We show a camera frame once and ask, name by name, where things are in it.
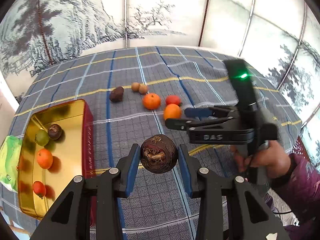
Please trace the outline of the purple sleeved right forearm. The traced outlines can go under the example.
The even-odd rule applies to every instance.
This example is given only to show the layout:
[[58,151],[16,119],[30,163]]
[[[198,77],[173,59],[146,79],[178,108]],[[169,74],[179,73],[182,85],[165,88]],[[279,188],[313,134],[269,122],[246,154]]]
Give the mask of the purple sleeved right forearm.
[[285,226],[291,239],[319,239],[319,172],[300,155],[291,154],[287,174],[273,179],[271,186],[290,207],[299,225]]

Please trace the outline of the person's right hand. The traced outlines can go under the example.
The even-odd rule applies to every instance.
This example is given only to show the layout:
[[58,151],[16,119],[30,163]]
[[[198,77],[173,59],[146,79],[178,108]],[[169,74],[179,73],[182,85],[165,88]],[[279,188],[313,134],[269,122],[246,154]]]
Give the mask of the person's right hand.
[[244,172],[248,167],[265,167],[268,177],[273,179],[285,175],[291,166],[291,159],[277,141],[269,141],[268,149],[247,158],[241,156],[233,145],[230,150],[240,172]]

